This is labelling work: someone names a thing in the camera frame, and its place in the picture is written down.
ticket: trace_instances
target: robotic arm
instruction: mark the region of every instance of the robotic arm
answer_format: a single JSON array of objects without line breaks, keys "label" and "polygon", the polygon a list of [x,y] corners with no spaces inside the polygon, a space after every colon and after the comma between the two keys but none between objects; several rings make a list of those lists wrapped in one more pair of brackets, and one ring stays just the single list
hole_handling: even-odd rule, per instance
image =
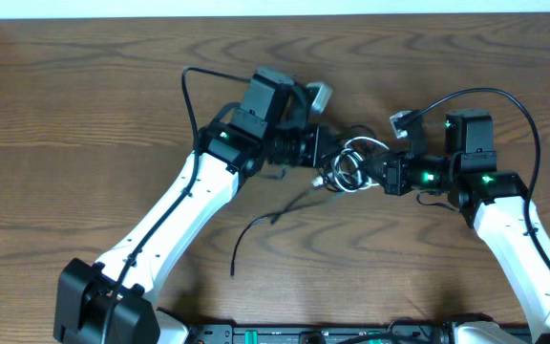
[{"label": "robotic arm", "polygon": [[[303,86],[278,72],[257,70],[243,101],[225,105],[200,129],[195,151],[180,175],[137,227],[93,265],[73,259],[65,267],[58,282],[54,338],[62,343],[99,343],[106,333],[106,343],[183,343],[187,328],[154,307],[171,269],[204,224],[266,161],[319,167],[326,176],[340,172],[333,157],[350,148],[328,127],[308,122],[322,113],[330,94],[321,82]],[[230,122],[222,123],[231,111]],[[406,111],[391,117],[394,133],[409,141],[409,149],[358,161],[356,169],[366,178],[358,179],[353,188],[362,189],[370,178],[387,195],[412,190],[447,193],[502,265],[533,341],[545,340],[550,335],[550,268],[530,237],[536,237],[548,261],[550,240],[533,203],[529,219],[536,231],[528,235],[523,212],[528,188],[515,172],[496,169],[489,113],[463,110],[447,115],[446,157],[427,154],[421,115]],[[172,206],[181,194],[187,196]],[[495,323],[486,322],[459,324],[452,340],[515,341]]]}]

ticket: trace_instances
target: wood grain surface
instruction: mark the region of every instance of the wood grain surface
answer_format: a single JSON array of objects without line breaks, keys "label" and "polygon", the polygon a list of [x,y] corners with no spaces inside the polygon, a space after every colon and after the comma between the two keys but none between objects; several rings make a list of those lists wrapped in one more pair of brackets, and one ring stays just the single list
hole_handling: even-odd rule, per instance
[{"label": "wood grain surface", "polygon": [[[364,123],[396,145],[388,118],[461,88],[523,101],[543,142],[535,201],[550,235],[550,14],[0,21],[0,342],[53,342],[58,274],[92,262],[146,214],[191,150],[184,65],[237,75],[257,66],[324,80],[324,120]],[[199,124],[244,85],[190,75]],[[489,109],[500,169],[526,181],[529,127],[496,96],[455,99],[427,117],[438,153],[449,109]],[[463,219],[414,195],[373,189],[254,227],[313,172],[250,180],[205,226],[159,305],[187,320],[376,324],[485,312],[524,316],[489,249]]]}]

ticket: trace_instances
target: silver metal part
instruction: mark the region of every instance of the silver metal part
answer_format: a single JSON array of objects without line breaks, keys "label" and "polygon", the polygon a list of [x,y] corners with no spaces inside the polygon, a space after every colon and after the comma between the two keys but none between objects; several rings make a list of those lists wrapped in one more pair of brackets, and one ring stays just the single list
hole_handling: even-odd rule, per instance
[{"label": "silver metal part", "polygon": [[399,118],[403,118],[404,116],[406,116],[410,112],[411,112],[411,110],[405,110],[405,111],[401,111],[401,112],[395,114],[394,116],[390,117],[391,128],[393,128],[393,132],[395,133],[397,139],[404,139],[408,135],[408,133],[407,133],[406,130],[397,129],[395,122]]},{"label": "silver metal part", "polygon": [[328,86],[324,81],[309,82],[306,88],[315,94],[313,101],[311,102],[311,109],[309,114],[312,116],[320,116],[326,109],[326,105],[332,95],[332,88]]}]

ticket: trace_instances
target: wooden table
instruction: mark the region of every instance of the wooden table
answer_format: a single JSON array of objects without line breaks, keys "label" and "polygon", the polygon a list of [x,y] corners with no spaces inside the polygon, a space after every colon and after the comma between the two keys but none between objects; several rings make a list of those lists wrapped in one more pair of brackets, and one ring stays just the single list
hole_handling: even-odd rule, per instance
[{"label": "wooden table", "polygon": [[[533,113],[543,147],[535,201],[550,234],[550,14],[0,21],[0,342],[52,342],[58,274],[118,242],[191,150],[184,65],[250,76],[268,65],[335,92],[325,120],[378,128],[461,88],[493,86]],[[244,85],[189,76],[200,125]],[[529,179],[523,116],[495,96],[427,117],[435,153],[447,110],[489,109],[499,168]],[[387,323],[485,312],[524,316],[489,249],[463,219],[373,189],[256,226],[313,172],[250,180],[202,230],[159,305],[188,320]]]}]

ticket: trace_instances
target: green object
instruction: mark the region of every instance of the green object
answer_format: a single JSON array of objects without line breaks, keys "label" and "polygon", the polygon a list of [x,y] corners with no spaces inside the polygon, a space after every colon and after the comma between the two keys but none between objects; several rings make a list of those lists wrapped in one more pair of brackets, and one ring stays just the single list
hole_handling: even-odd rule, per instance
[{"label": "green object", "polygon": [[434,174],[425,172],[424,173],[424,182],[433,182],[434,181]]},{"label": "green object", "polygon": [[[380,334],[381,332],[379,331],[370,331],[368,332],[367,334]],[[383,342],[381,341],[381,339],[371,339],[369,340],[369,344],[382,344]]]},{"label": "green object", "polygon": [[258,332],[245,331],[245,344],[258,344]]}]

